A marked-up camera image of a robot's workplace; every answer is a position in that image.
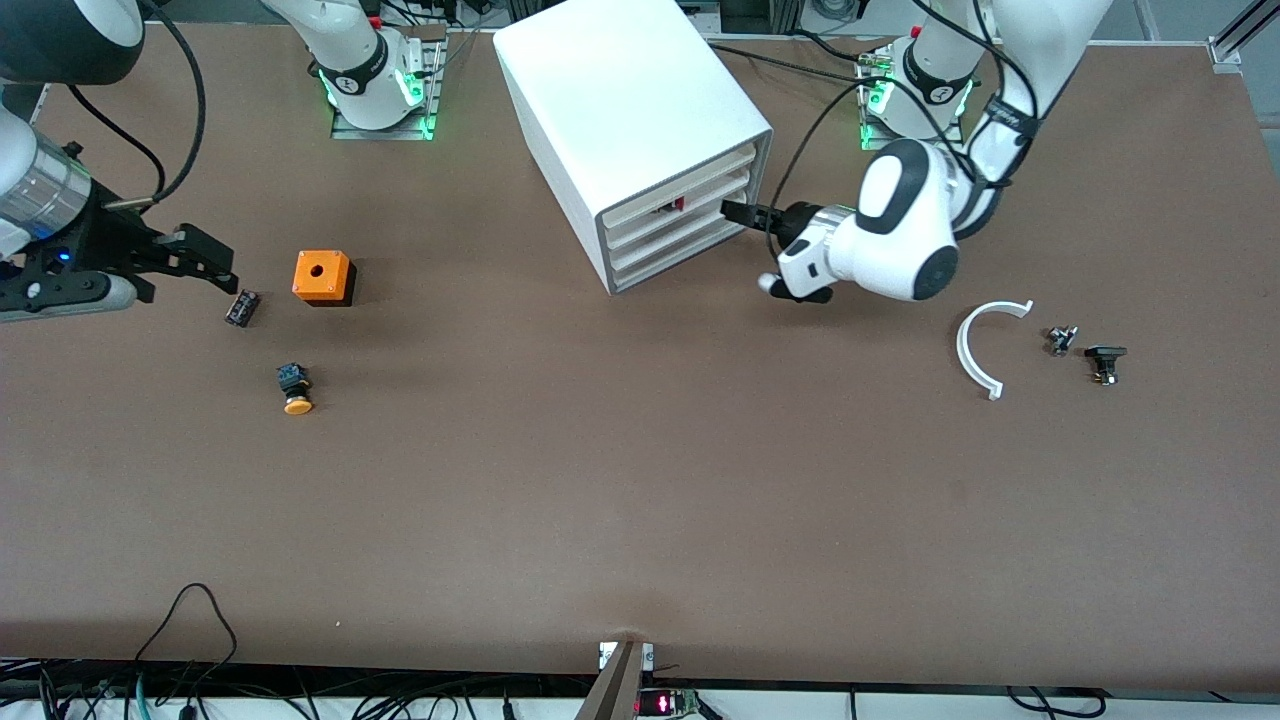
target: brown tabletop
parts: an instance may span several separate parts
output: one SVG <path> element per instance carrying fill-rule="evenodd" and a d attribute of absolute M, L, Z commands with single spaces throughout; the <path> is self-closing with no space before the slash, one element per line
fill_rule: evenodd
<path fill-rule="evenodd" d="M 191 79 L 152 29 L 86 92 L 175 172 Z M 1202 47 L 1093 47 L 952 286 L 767 297 L 750 232 L 608 297 L 481 36 L 434 142 L 335 142 L 287 27 L 189 27 L 209 131 L 147 218 L 266 292 L 157 281 L 125 313 L 0 328 L 0 655 L 131 657 L 204 580 L 239 659 L 589 671 L 635 632 L 690 676 L 1280 687 L 1280 192 Z M 753 49 L 828 69 L 801 42 Z M 838 85 L 727 60 L 765 188 Z M 785 201 L 854 202 L 854 104 Z M 151 170 L 63 90 L 40 127 L 123 195 Z M 357 306 L 289 293 L 340 249 Z M 975 354 L 954 333 L 989 300 Z M 1117 343 L 1116 387 L 1042 331 Z M 275 368 L 314 372 L 280 411 Z M 198 598 L 154 657 L 214 659 Z"/>

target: cable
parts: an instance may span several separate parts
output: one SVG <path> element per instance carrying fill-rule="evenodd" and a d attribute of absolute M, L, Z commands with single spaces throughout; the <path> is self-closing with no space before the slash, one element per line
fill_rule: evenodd
<path fill-rule="evenodd" d="M 841 53 L 840 50 L 836 50 L 835 47 L 831 46 L 831 44 L 828 44 L 826 40 L 823 40 L 817 33 L 809 32 L 809 31 L 803 29 L 803 28 L 797 28 L 797 29 L 794 31 L 794 35 L 799 35 L 801 37 L 808 37 L 815 45 L 818 45 L 818 47 L 820 47 L 823 51 L 826 51 L 828 55 L 831 55 L 833 58 L 838 58 L 841 60 L 846 60 L 846 61 L 850 61 L 850 63 L 858 63 L 858 56 L 856 55 L 850 55 L 847 53 Z M 797 67 L 797 69 L 804 69 L 806 72 L 812 70 L 812 68 L 799 68 L 799 67 Z M 850 78 L 850 79 L 852 82 L 861 82 L 861 81 L 852 79 L 852 78 Z M 902 87 L 904 91 L 905 91 L 905 95 L 911 99 L 911 102 L 916 106 L 916 109 L 920 110 L 920 114 L 924 115 L 924 119 L 929 122 L 929 128 L 933 131 L 934 135 L 937 135 L 938 140 L 946 146 L 947 152 L 951 154 L 951 158 L 955 159 L 956 165 L 960 168 L 960 172 L 964 173 L 964 176 L 966 178 L 969 178 L 969 182 L 977 182 L 977 170 L 973 167 L 973 161 L 969 159 L 968 155 L 965 155 L 964 152 L 961 152 L 955 146 L 954 142 L 951 142 L 951 138 L 948 138 L 946 136 L 946 133 L 942 131 L 942 127 L 938 124 L 938 122 L 936 119 L 933 119 L 933 115 L 929 113 L 928 108 L 924 106 L 924 101 L 922 101 L 919 97 L 916 97 L 915 94 L 910 91 L 909 86 L 906 86 L 904 82 L 899 81 L 897 78 L 892 78 L 892 77 L 874 77 L 874 78 L 863 78 L 863 79 L 872 79 L 874 82 L 887 82 L 890 85 Z"/>
<path fill-rule="evenodd" d="M 454 50 L 453 53 L 449 53 L 449 56 L 444 59 L 444 63 L 440 64 L 439 68 L 424 73 L 422 78 L 429 78 L 429 77 L 433 77 L 433 76 L 436 76 L 436 74 L 440 74 L 442 72 L 444 72 L 444 68 L 449 67 L 449 63 L 452 63 L 454 58 L 457 58 L 458 55 L 461 55 L 462 50 L 466 49 L 466 46 L 470 45 L 472 40 L 476 38 L 476 33 L 479 33 L 483 27 L 484 27 L 484 15 L 480 15 L 480 18 L 476 19 L 475 27 L 471 28 L 471 32 L 467 35 L 467 38 L 462 41 L 462 45 L 458 45 L 457 50 Z"/>
<path fill-rule="evenodd" d="M 1019 698 L 1016 694 L 1014 694 L 1012 685 L 1005 685 L 1005 693 L 1009 694 L 1009 700 L 1014 701 L 1018 705 L 1018 707 L 1021 707 L 1023 710 L 1030 710 L 1032 712 L 1043 712 L 1044 715 L 1048 715 L 1048 720 L 1056 720 L 1059 715 L 1061 715 L 1062 717 L 1092 720 L 1093 717 L 1102 716 L 1102 714 L 1107 711 L 1107 698 L 1102 696 L 1097 696 L 1098 700 L 1097 710 L 1091 710 L 1089 712 L 1076 712 L 1073 710 L 1062 710 L 1060 707 L 1053 707 L 1052 705 L 1050 705 L 1048 700 L 1044 698 L 1044 693 L 1042 693 L 1039 688 L 1034 685 L 1028 685 L 1028 688 L 1032 691 L 1032 694 L 1036 696 L 1036 700 L 1041 702 L 1039 705 L 1032 705 Z"/>
<path fill-rule="evenodd" d="M 739 50 L 737 47 L 730 47 L 727 45 L 719 45 L 717 42 L 707 44 L 712 50 L 719 50 L 721 53 L 728 53 L 730 55 L 741 55 L 744 58 L 750 58 L 753 60 L 760 60 L 762 63 L 768 63 L 771 65 L 777 65 L 780 68 L 787 68 L 790 70 L 796 70 L 800 73 L 809 73 L 812 76 L 826 77 L 831 79 L 838 79 L 841 82 L 858 82 L 858 78 L 852 76 L 842 76 L 840 73 L 829 73 L 827 70 L 819 70 L 818 68 L 808 68 L 805 65 L 797 65 L 795 63 L 787 63 L 786 60 L 778 60 L 777 58 L 769 58 L 768 55 L 758 55 L 755 53 L 749 53 L 746 50 Z"/>
<path fill-rule="evenodd" d="M 95 108 L 93 104 L 88 101 L 88 97 L 84 97 L 84 94 L 81 92 L 79 87 L 76 87 L 74 85 L 68 85 L 67 90 L 72 91 L 72 97 L 74 97 L 76 101 L 81 104 L 81 108 L 84 108 L 84 111 L 87 111 L 90 115 L 93 115 L 95 118 L 97 118 L 97 122 L 100 122 L 104 126 L 106 126 L 106 129 L 109 129 L 109 131 L 114 132 L 115 135 L 118 135 L 120 137 L 120 140 L 123 140 L 124 142 L 128 142 L 129 145 L 132 145 L 133 147 L 136 147 L 138 150 L 138 152 L 142 152 L 143 155 L 146 155 L 147 160 L 151 160 L 151 164 L 156 169 L 156 190 L 155 191 L 160 192 L 161 190 L 164 190 L 165 172 L 164 172 L 164 163 L 160 161 L 160 158 L 157 158 L 156 154 L 152 152 L 150 147 L 147 147 L 146 145 L 143 145 L 142 141 L 140 141 L 138 138 L 136 138 L 132 135 L 129 135 L 128 132 L 125 132 L 125 129 L 122 128 L 120 126 L 115 124 L 115 122 L 111 120 L 111 118 L 108 118 L 106 114 L 104 114 L 101 110 L 99 110 L 97 108 Z"/>
<path fill-rule="evenodd" d="M 822 47 L 828 55 L 833 58 L 840 58 L 841 60 L 854 63 L 855 65 L 858 64 L 858 55 L 850 55 L 849 53 L 841 53 L 840 50 L 836 50 L 835 47 L 831 46 L 829 42 L 823 40 L 822 36 L 815 32 L 809 32 L 803 27 L 797 27 L 796 29 L 791 31 L 791 33 L 799 35 L 800 37 L 808 37 L 809 40 L 814 41 L 818 45 L 818 47 Z"/>
<path fill-rule="evenodd" d="M 191 174 L 192 165 L 196 164 L 196 155 L 200 154 L 200 145 L 205 140 L 205 114 L 206 114 L 206 100 L 205 100 L 205 78 L 200 74 L 200 63 L 196 61 L 196 54 L 192 53 L 191 45 L 187 44 L 187 38 L 182 36 L 178 31 L 178 26 L 173 24 L 169 15 L 160 9 L 160 5 L 155 0 L 138 0 L 142 3 L 151 13 L 164 23 L 164 27 L 173 35 L 173 38 L 178 41 L 178 47 L 182 49 L 182 54 L 187 56 L 187 64 L 191 65 L 191 79 L 196 85 L 196 132 L 191 138 L 191 150 L 187 151 L 187 159 L 183 161 L 182 168 L 178 170 L 177 177 L 168 187 L 156 192 L 151 196 L 151 204 L 155 205 L 165 197 L 169 197 L 178 190 L 187 176 Z"/>
<path fill-rule="evenodd" d="M 298 687 L 302 688 L 302 694 L 307 698 L 307 705 L 311 707 L 311 715 L 315 720 L 320 720 L 320 711 L 316 710 L 316 701 L 311 697 L 311 691 L 307 689 L 307 684 L 302 682 L 302 673 L 298 671 L 298 666 L 293 666 L 293 676 L 298 679 Z"/>
<path fill-rule="evenodd" d="M 152 0 L 142 0 L 142 1 L 152 3 Z M 191 692 L 187 694 L 188 706 L 191 705 L 192 697 L 197 694 L 200 689 L 200 683 L 202 683 L 206 678 L 209 678 L 210 673 L 218 670 L 223 665 L 227 665 L 230 661 L 230 659 L 236 656 L 236 651 L 239 648 L 239 641 L 236 638 L 236 630 L 233 630 L 230 623 L 227 621 L 227 618 L 223 615 L 223 609 L 218 605 L 218 597 L 214 596 L 214 591 L 209 589 L 209 585 L 206 585 L 205 583 L 187 583 L 186 585 L 183 585 L 182 589 L 178 591 L 178 594 L 174 596 L 173 603 L 169 606 L 169 612 L 165 614 L 164 620 L 161 620 L 160 625 L 156 626 L 154 633 L 151 633 L 151 637 L 147 638 L 147 642 L 142 643 L 142 647 L 138 648 L 138 652 L 133 655 L 134 664 L 142 661 L 142 655 L 147 651 L 148 647 L 151 647 L 151 643 L 155 642 L 157 637 L 160 637 L 160 633 L 163 633 L 164 629 L 169 626 L 169 620 L 173 619 L 173 614 L 178 610 L 178 603 L 182 602 L 182 597 L 187 594 L 187 591 L 192 588 L 200 589 L 209 597 L 209 603 L 214 607 L 214 615 L 218 618 L 218 621 L 223 625 L 223 629 L 227 630 L 227 637 L 230 638 L 232 641 L 232 648 L 230 651 L 227 652 L 225 657 L 219 660 L 216 664 L 214 664 L 204 673 L 201 673 L 198 678 L 196 678 L 196 682 L 192 683 L 191 685 Z M 138 680 L 141 687 L 141 676 L 138 678 Z M 150 717 L 143 716 L 143 720 L 150 720 Z"/>
<path fill-rule="evenodd" d="M 411 10 L 408 8 L 408 1 L 407 0 L 404 3 L 403 8 L 392 4 L 390 0 L 381 0 L 381 1 L 383 1 L 383 5 L 390 8 L 392 10 L 396 10 L 397 13 L 401 14 L 401 17 L 403 17 L 407 20 L 410 20 L 410 24 L 422 24 L 422 23 L 413 22 L 411 19 L 411 18 L 422 18 L 422 19 L 428 19 L 428 20 L 445 20 L 445 22 L 451 22 L 451 23 L 457 23 L 460 27 L 462 26 L 462 23 L 457 18 L 447 18 L 444 15 L 433 15 L 430 13 L 419 13 L 419 12 Z"/>
<path fill-rule="evenodd" d="M 1019 67 L 1018 63 L 1012 61 L 1009 58 L 1009 55 L 1005 54 L 1004 50 L 996 47 L 995 42 L 991 42 L 988 40 L 983 40 L 983 38 L 978 37 L 977 35 L 969 32 L 968 29 L 960 27 L 955 22 L 947 19 L 942 13 L 938 13 L 937 10 L 934 10 L 929 5 L 929 3 L 927 0 L 911 0 L 911 3 L 914 3 L 915 6 L 919 8 L 920 10 L 924 10 L 925 15 L 929 15 L 931 18 L 938 20 L 940 23 L 942 23 L 943 26 L 946 26 L 947 28 L 950 28 L 952 32 L 955 32 L 960 37 L 964 37 L 964 38 L 969 40 L 970 42 L 975 42 L 975 44 L 980 45 L 987 53 L 991 53 L 991 55 L 993 58 L 996 58 L 997 64 L 1001 60 L 1005 61 L 1005 63 L 1007 63 L 1009 67 L 1010 67 L 1010 69 L 1014 70 L 1014 74 L 1016 74 L 1018 78 L 1020 81 L 1023 81 L 1023 85 L 1027 87 L 1027 94 L 1030 96 L 1030 100 L 1032 100 L 1032 117 L 1033 118 L 1039 118 L 1039 99 L 1036 97 L 1036 88 L 1032 87 L 1030 78 L 1027 77 L 1027 73 L 1023 72 L 1023 68 Z M 978 15 L 978 23 L 982 24 L 982 14 Z M 983 26 L 983 32 L 986 32 L 986 26 Z"/>
<path fill-rule="evenodd" d="M 827 115 L 831 114 L 831 111 L 836 108 L 836 105 L 838 105 L 841 100 L 844 100 L 846 96 L 849 96 L 849 94 L 851 94 L 852 91 L 858 90 L 861 86 L 873 85 L 873 83 L 877 83 L 877 82 L 888 82 L 891 85 L 904 86 L 905 87 L 905 85 L 901 81 L 896 79 L 896 78 L 891 78 L 891 77 L 865 77 L 865 78 L 854 81 L 852 83 L 850 83 L 849 87 L 846 87 L 845 90 L 842 90 L 840 92 L 840 95 L 836 95 L 836 97 L 833 97 L 831 100 L 831 102 L 828 102 L 827 106 L 822 109 L 822 113 L 818 114 L 818 117 L 814 119 L 813 124 L 809 126 L 809 129 L 805 132 L 804 137 L 800 140 L 800 146 L 796 147 L 795 154 L 791 156 L 791 161 L 787 163 L 786 172 L 782 173 L 782 179 L 778 181 L 778 187 L 773 191 L 773 200 L 769 201 L 769 206 L 771 208 L 777 208 L 778 206 L 778 199 L 782 197 L 782 188 L 786 187 L 787 179 L 791 178 L 791 172 L 795 169 L 796 163 L 800 161 L 800 155 L 804 154 L 804 149 L 809 145 L 809 140 L 818 131 L 818 126 L 822 124 L 822 120 L 824 120 L 827 118 Z M 920 109 L 920 113 L 923 113 L 924 117 L 925 117 L 925 119 L 929 120 L 929 126 L 932 127 L 933 132 L 937 133 L 937 136 L 942 140 L 943 145 L 946 145 L 947 151 L 951 152 L 951 156 L 956 160 L 956 165 L 972 181 L 973 179 L 973 168 L 970 167 L 969 158 L 966 155 L 964 155 L 963 152 L 960 152 L 959 150 L 956 150 L 955 145 L 946 137 L 946 135 L 942 132 L 942 128 L 938 127 L 937 120 L 933 119 L 933 115 L 931 115 L 929 111 L 924 108 L 924 104 L 920 101 L 919 97 L 916 97 L 911 92 L 905 92 L 905 95 L 908 97 L 910 97 L 915 102 L 916 108 Z M 780 251 L 773 249 L 773 234 L 772 234 L 772 231 L 773 231 L 773 214 L 769 213 L 769 214 L 767 214 L 764 217 L 764 245 L 768 249 L 769 255 L 772 255 L 773 259 L 777 260 Z"/>

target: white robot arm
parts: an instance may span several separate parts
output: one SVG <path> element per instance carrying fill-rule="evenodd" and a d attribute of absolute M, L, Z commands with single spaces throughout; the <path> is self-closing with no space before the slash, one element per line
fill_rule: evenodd
<path fill-rule="evenodd" d="M 384 129 L 424 101 L 422 41 L 374 29 L 356 0 L 261 0 L 298 31 L 329 101 L 352 126 Z"/>
<path fill-rule="evenodd" d="M 959 12 L 965 3 L 947 4 Z M 916 301 L 947 286 L 959 259 L 956 240 L 973 234 L 991 218 L 1001 191 L 1079 64 L 1111 0 L 993 0 L 992 4 L 1005 54 L 1025 73 L 1030 91 L 1018 72 L 1004 64 L 1001 90 L 987 104 L 961 150 L 973 177 L 933 143 L 904 137 L 872 159 L 863 177 L 858 210 L 801 202 L 780 211 L 727 202 L 728 219 L 758 229 L 768 224 L 783 249 L 778 273 L 760 277 L 762 290 L 797 302 L 827 302 L 832 296 L 827 286 L 851 281 L 887 297 Z M 957 24 L 963 27 L 977 22 L 972 12 L 961 14 Z M 904 41 L 908 44 L 895 51 L 895 63 L 927 58 L 932 74 L 923 76 L 918 67 L 913 72 L 896 72 L 895 77 L 919 97 L 941 100 L 936 111 L 938 124 L 945 127 L 954 113 L 948 102 L 955 95 L 937 88 L 968 82 L 980 47 L 975 54 L 973 47 L 978 46 L 973 41 L 937 22 L 925 24 L 914 40 L 922 50 L 913 51 L 911 38 L 900 38 L 893 45 Z M 896 120 L 913 111 L 928 126 L 911 99 L 901 94 L 899 97 L 910 108 L 887 105 L 886 122 L 899 132 L 934 136 L 932 129 L 922 132 L 913 123 L 891 122 L 890 118 Z"/>

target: black cable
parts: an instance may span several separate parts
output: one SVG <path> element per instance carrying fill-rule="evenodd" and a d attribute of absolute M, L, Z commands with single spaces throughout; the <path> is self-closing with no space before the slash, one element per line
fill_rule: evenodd
<path fill-rule="evenodd" d="M 995 42 L 991 42 L 988 40 L 983 40 L 983 38 L 978 37 L 977 35 L 969 32 L 968 29 L 960 27 L 959 24 L 956 24 L 955 22 L 952 22 L 951 19 L 948 19 L 942 13 L 938 13 L 937 10 L 934 10 L 929 5 L 928 0 L 911 0 L 911 3 L 914 3 L 915 6 L 919 8 L 920 10 L 924 10 L 925 15 L 929 15 L 931 18 L 938 20 L 940 23 L 942 23 L 943 26 L 946 26 L 947 28 L 950 28 L 951 32 L 955 32 L 956 35 L 959 35 L 960 37 L 964 37 L 964 38 L 969 40 L 970 42 L 978 44 L 979 46 L 982 46 L 983 50 L 986 50 L 987 53 L 991 53 L 991 55 L 993 58 L 996 58 L 997 64 L 1001 60 L 1005 61 L 1005 63 L 1007 63 L 1009 67 L 1010 67 L 1010 69 L 1014 70 L 1014 74 L 1018 76 L 1018 79 L 1023 81 L 1023 85 L 1027 86 L 1027 94 L 1030 96 L 1030 100 L 1032 100 L 1032 117 L 1033 118 L 1039 118 L 1039 99 L 1036 97 L 1036 88 L 1032 87 L 1030 78 L 1027 77 L 1027 73 L 1023 72 L 1023 68 L 1019 67 L 1018 63 L 1012 61 L 1009 58 L 1009 55 L 1005 54 L 1004 50 L 996 47 Z M 978 22 L 982 23 L 982 15 L 980 14 L 978 15 Z"/>
<path fill-rule="evenodd" d="M 200 74 L 200 63 L 196 61 L 196 54 L 192 53 L 191 45 L 187 44 L 187 38 L 182 36 L 178 31 L 178 26 L 173 24 L 169 15 L 160 9 L 160 5 L 155 0 L 138 0 L 151 13 L 164 23 L 164 27 L 173 35 L 173 38 L 178 41 L 178 47 L 182 49 L 182 54 L 187 56 L 187 64 L 191 65 L 191 79 L 196 83 L 196 132 L 191 138 L 191 150 L 187 151 L 187 159 L 182 164 L 182 169 L 178 170 L 178 176 L 173 178 L 173 182 L 168 187 L 156 192 L 151 196 L 151 204 L 160 202 L 165 197 L 169 197 L 178 190 L 187 176 L 191 174 L 192 165 L 196 164 L 196 155 L 200 154 L 200 143 L 205 140 L 205 114 L 206 114 L 206 100 L 205 100 L 205 77 Z"/>
<path fill-rule="evenodd" d="M 132 135 L 129 135 L 124 128 L 122 128 L 120 126 L 115 124 L 115 122 L 111 118 L 108 118 L 105 113 L 102 113 L 96 106 L 93 106 L 93 104 L 88 101 L 88 97 L 84 97 L 84 94 L 81 92 L 79 87 L 76 87 L 74 85 L 68 85 L 67 90 L 72 91 L 72 97 L 74 97 L 76 101 L 79 102 L 81 108 L 84 108 L 86 113 L 88 113 L 90 115 L 93 115 L 97 119 L 97 122 L 100 122 L 104 126 L 106 126 L 106 129 L 109 129 L 109 131 L 114 132 L 115 135 L 118 135 L 120 137 L 120 140 L 123 140 L 124 142 L 128 142 L 129 145 L 132 145 L 133 147 L 136 147 L 138 152 L 142 152 L 143 155 L 146 155 L 147 160 L 151 160 L 151 164 L 156 169 L 156 190 L 155 190 L 155 192 L 159 193 L 161 190 L 164 190 L 164 181 L 166 178 L 166 174 L 164 172 L 164 163 L 160 161 L 160 158 L 157 158 L 156 154 L 152 152 L 150 147 L 147 147 L 146 145 L 143 145 L 141 140 L 138 140 L 138 138 L 133 137 Z"/>
<path fill-rule="evenodd" d="M 1092 720 L 1093 717 L 1102 716 L 1102 714 L 1107 711 L 1107 698 L 1102 696 L 1097 696 L 1098 701 L 1097 710 L 1091 710 L 1089 712 L 1076 712 L 1074 710 L 1062 710 L 1060 707 L 1053 707 L 1052 705 L 1050 705 L 1048 700 L 1044 697 L 1044 693 L 1041 692 L 1039 688 L 1034 685 L 1028 685 L 1028 688 L 1032 691 L 1032 694 L 1036 696 L 1036 700 L 1041 702 L 1039 705 L 1032 705 L 1018 697 L 1014 693 L 1012 685 L 1005 685 L 1005 693 L 1009 694 L 1009 700 L 1014 701 L 1018 705 L 1018 707 L 1021 707 L 1023 710 L 1030 710 L 1032 712 L 1042 712 L 1048 716 L 1048 720 L 1056 720 L 1059 715 L 1061 715 L 1062 717 Z"/>
<path fill-rule="evenodd" d="M 142 0 L 142 1 L 152 3 L 152 0 Z M 227 618 L 223 615 L 223 609 L 218 605 L 218 597 L 214 594 L 214 591 L 209 589 L 209 585 L 206 585 L 205 583 L 187 583 L 186 585 L 183 585 L 182 589 L 178 591 L 178 594 L 174 596 L 173 603 L 169 605 L 169 612 L 165 614 L 164 620 L 161 620 L 160 625 L 156 626 L 154 633 L 151 633 L 151 637 L 147 638 L 147 642 L 142 643 L 142 647 L 138 648 L 138 652 L 133 655 L 134 664 L 142 661 L 142 655 L 147 651 L 148 647 L 151 647 L 151 643 L 155 642 L 157 637 L 160 637 L 160 633 L 163 633 L 164 629 L 169 626 L 169 620 L 173 619 L 173 614 L 178 610 L 178 603 L 182 602 L 182 597 L 187 594 L 187 591 L 192 588 L 200 589 L 201 592 L 205 593 L 205 596 L 209 597 L 209 603 L 214 607 L 214 615 L 218 618 L 218 621 L 223 625 L 223 629 L 227 630 L 227 637 L 230 638 L 232 641 L 232 648 L 227 652 L 225 657 L 219 660 L 216 664 L 211 665 L 209 669 L 201 673 L 198 678 L 196 678 L 196 682 L 192 683 L 191 685 L 191 692 L 187 693 L 187 705 L 191 705 L 192 697 L 195 697 L 198 693 L 200 683 L 202 683 L 206 678 L 209 678 L 210 673 L 230 662 L 230 659 L 236 656 L 236 651 L 239 648 L 239 641 L 236 638 L 236 630 L 233 630 L 230 623 L 227 621 Z"/>
<path fill-rule="evenodd" d="M 858 55 L 850 55 L 849 53 L 841 53 L 840 50 L 836 50 L 835 47 L 831 46 L 829 42 L 827 42 L 826 40 L 823 40 L 822 36 L 818 35 L 817 32 L 809 32 L 808 29 L 804 29 L 803 27 L 797 27 L 796 29 L 791 31 L 791 33 L 792 35 L 799 35 L 801 37 L 808 37 L 809 40 L 814 41 L 814 44 L 818 45 L 818 47 L 822 47 L 823 51 L 826 51 L 828 55 L 831 55 L 833 58 L 840 58 L 841 60 L 852 63 L 855 65 L 858 64 Z"/>
<path fill-rule="evenodd" d="M 467 714 L 471 715 L 471 720 L 476 720 L 476 708 L 471 707 L 471 696 L 467 694 L 466 688 L 462 688 L 462 702 L 467 703 Z"/>
<path fill-rule="evenodd" d="M 461 55 L 462 50 L 466 49 L 466 46 L 470 45 L 471 41 L 474 41 L 476 38 L 476 35 L 480 32 L 481 26 L 484 26 L 484 15 L 480 15 L 479 18 L 476 18 L 475 27 L 471 28 L 471 32 L 467 33 L 466 40 L 463 40 L 462 44 L 458 45 L 458 49 L 454 50 L 454 51 L 452 51 L 452 53 L 449 53 L 448 56 L 444 58 L 444 63 L 439 68 L 435 68 L 431 72 L 422 73 L 422 77 L 424 78 L 429 78 L 431 76 L 436 76 L 436 74 L 444 72 L 444 68 L 449 67 L 449 63 L 452 63 L 454 58 L 457 58 L 458 55 Z M 466 26 L 463 26 L 461 22 L 458 23 L 458 27 L 466 29 Z"/>
<path fill-rule="evenodd" d="M 707 720 L 724 720 L 724 716 L 721 715 L 719 712 L 716 712 L 716 710 L 712 706 L 703 702 L 701 696 L 699 696 L 696 692 L 694 692 L 694 701 L 698 702 L 698 714 L 705 717 Z"/>
<path fill-rule="evenodd" d="M 302 694 L 307 698 L 307 705 L 311 707 L 311 715 L 315 720 L 320 720 L 320 711 L 316 710 L 316 701 L 311 697 L 311 691 L 307 689 L 307 684 L 302 682 L 302 673 L 298 671 L 298 666 L 293 666 L 293 676 L 298 679 L 298 687 L 302 688 Z"/>
<path fill-rule="evenodd" d="M 721 53 L 728 53 L 730 55 L 741 55 L 744 58 L 750 58 L 753 60 L 760 60 L 762 63 L 768 63 L 771 65 L 778 65 L 780 68 L 787 68 L 791 70 L 809 73 L 812 76 L 826 77 L 831 79 L 838 79 L 841 82 L 856 82 L 858 78 L 852 76 L 842 76 L 840 73 L 829 73 L 827 70 L 819 70 L 817 68 L 808 68 L 805 65 L 797 65 L 795 63 L 787 63 L 786 60 L 778 60 L 777 58 L 769 58 L 768 55 L 758 55 L 755 53 L 749 53 L 746 50 L 739 50 L 737 47 L 730 47 L 727 45 L 719 45 L 717 42 L 707 44 L 712 50 L 719 50 Z"/>
<path fill-rule="evenodd" d="M 392 5 L 390 3 L 387 3 L 385 0 L 383 1 L 383 6 L 390 8 L 392 10 L 396 10 L 397 13 L 399 13 L 399 17 L 404 18 L 404 22 L 407 22 L 411 26 L 419 26 L 419 24 L 421 24 L 417 20 L 415 20 L 412 17 L 410 17 L 404 10 L 401 10 L 399 8 L 397 8 L 396 5 Z"/>
<path fill-rule="evenodd" d="M 805 132 L 804 137 L 800 140 L 800 146 L 796 147 L 795 154 L 791 156 L 791 161 L 787 163 L 786 172 L 782 173 L 782 179 L 778 181 L 778 187 L 773 191 L 773 200 L 769 201 L 769 206 L 771 208 L 777 208 L 778 206 L 778 199 L 782 197 L 782 188 L 786 187 L 787 179 L 791 178 L 791 172 L 795 169 L 796 163 L 800 161 L 800 155 L 804 154 L 805 146 L 809 145 L 809 140 L 818 131 L 818 126 L 822 124 L 822 120 L 824 120 L 827 118 L 827 115 L 831 114 L 831 111 L 836 108 L 836 105 L 838 105 L 841 100 L 844 100 L 846 96 L 849 96 L 849 94 L 851 94 L 852 91 L 858 90 L 861 86 L 874 85 L 874 83 L 878 83 L 878 82 L 888 82 L 891 85 L 904 86 L 904 83 L 901 81 L 896 79 L 896 78 L 890 78 L 890 77 L 865 77 L 865 78 L 860 78 L 860 79 L 854 81 L 852 83 L 850 83 L 849 87 L 846 87 L 838 95 L 836 95 L 836 97 L 833 97 L 831 100 L 831 102 L 828 102 L 827 106 L 822 109 L 822 113 L 818 114 L 818 117 L 813 120 L 813 124 L 809 126 L 809 129 Z M 929 126 L 932 127 L 933 132 L 937 133 L 937 136 L 946 145 L 947 151 L 951 152 L 951 156 L 955 159 L 956 165 L 960 168 L 960 170 L 966 177 L 969 177 L 969 179 L 973 179 L 973 177 L 974 177 L 973 176 L 973 168 L 970 167 L 969 158 L 966 155 L 964 155 L 963 152 L 960 152 L 959 150 L 956 150 L 955 145 L 950 140 L 947 140 L 946 135 L 942 132 L 942 128 L 938 127 L 937 120 L 934 120 L 933 115 L 931 115 L 929 111 L 924 108 L 924 102 L 922 102 L 920 99 L 916 97 L 915 95 L 913 95 L 911 92 L 905 92 L 905 94 L 920 109 L 920 113 L 924 115 L 924 118 L 927 120 L 929 120 Z M 773 231 L 773 214 L 769 213 L 769 214 L 767 214 L 764 217 L 764 245 L 769 250 L 769 255 L 772 255 L 773 259 L 777 260 L 780 251 L 773 249 L 773 234 L 772 234 L 772 231 Z"/>

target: orange box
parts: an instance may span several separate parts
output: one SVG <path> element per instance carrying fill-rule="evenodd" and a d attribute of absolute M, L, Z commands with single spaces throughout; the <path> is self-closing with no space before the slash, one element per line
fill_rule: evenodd
<path fill-rule="evenodd" d="M 356 264 L 340 250 L 303 250 L 293 269 L 293 295 L 314 307 L 349 307 Z"/>

